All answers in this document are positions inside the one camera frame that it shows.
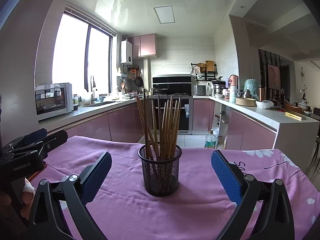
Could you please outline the person's left hand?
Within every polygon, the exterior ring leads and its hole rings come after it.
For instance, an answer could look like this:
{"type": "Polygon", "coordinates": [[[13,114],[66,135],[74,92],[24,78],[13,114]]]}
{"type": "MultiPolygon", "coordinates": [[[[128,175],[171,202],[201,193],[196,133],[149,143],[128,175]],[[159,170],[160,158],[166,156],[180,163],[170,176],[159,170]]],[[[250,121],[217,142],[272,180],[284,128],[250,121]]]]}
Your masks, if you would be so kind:
{"type": "MultiPolygon", "coordinates": [[[[31,185],[30,181],[24,179],[24,187],[18,193],[21,193],[20,199],[22,200],[22,207],[20,210],[21,216],[29,219],[33,198],[35,196],[35,188],[31,185]]],[[[9,207],[11,205],[11,198],[8,194],[1,191],[1,208],[9,207]]]]}

